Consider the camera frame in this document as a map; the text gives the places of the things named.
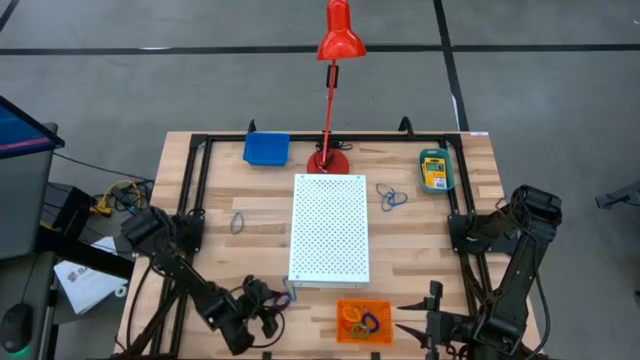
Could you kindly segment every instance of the computer monitor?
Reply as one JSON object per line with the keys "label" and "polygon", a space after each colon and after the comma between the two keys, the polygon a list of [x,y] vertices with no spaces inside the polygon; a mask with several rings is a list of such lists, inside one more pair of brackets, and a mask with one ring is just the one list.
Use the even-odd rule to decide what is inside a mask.
{"label": "computer monitor", "polygon": [[64,140],[0,96],[0,159],[64,147]]}

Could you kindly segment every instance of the white paper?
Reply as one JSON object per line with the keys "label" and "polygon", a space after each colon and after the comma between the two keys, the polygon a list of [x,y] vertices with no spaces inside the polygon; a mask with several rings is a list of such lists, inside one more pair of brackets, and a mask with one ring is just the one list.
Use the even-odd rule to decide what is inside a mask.
{"label": "white paper", "polygon": [[[91,246],[117,255],[111,236],[104,237]],[[53,269],[76,314],[87,312],[117,288],[127,283],[125,279],[103,274],[70,261],[62,261]]]}

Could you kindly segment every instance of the lamp base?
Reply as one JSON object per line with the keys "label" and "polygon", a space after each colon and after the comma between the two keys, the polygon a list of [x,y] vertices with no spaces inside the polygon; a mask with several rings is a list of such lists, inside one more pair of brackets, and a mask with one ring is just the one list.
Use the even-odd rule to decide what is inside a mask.
{"label": "lamp base", "polygon": [[320,167],[320,161],[322,159],[322,152],[314,151],[307,161],[307,173],[308,174],[348,174],[349,173],[349,160],[338,149],[329,149],[328,156],[333,157],[329,166],[326,169]]}

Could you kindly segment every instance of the lamp shade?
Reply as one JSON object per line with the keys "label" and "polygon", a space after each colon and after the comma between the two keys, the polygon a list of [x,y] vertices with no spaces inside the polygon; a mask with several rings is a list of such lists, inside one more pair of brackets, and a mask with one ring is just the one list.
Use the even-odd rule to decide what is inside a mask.
{"label": "lamp shade", "polygon": [[327,35],[318,46],[318,60],[337,60],[365,56],[362,40],[351,30],[347,0],[330,0],[327,4]]}

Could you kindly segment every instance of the blue container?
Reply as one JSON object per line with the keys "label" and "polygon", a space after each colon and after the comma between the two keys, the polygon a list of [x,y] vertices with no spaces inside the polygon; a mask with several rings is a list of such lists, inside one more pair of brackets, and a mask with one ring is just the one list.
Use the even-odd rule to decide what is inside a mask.
{"label": "blue container", "polygon": [[[422,175],[422,162],[426,157],[434,157],[444,159],[445,167],[447,169],[447,188],[446,189],[434,189],[424,184],[424,176]],[[451,158],[449,152],[445,149],[424,149],[420,152],[420,159],[418,160],[418,174],[420,174],[420,187],[426,194],[444,194],[447,191],[453,189],[454,174],[453,165],[451,164]]]}
{"label": "blue container", "polygon": [[284,166],[289,159],[289,134],[248,133],[242,158],[252,166]]}

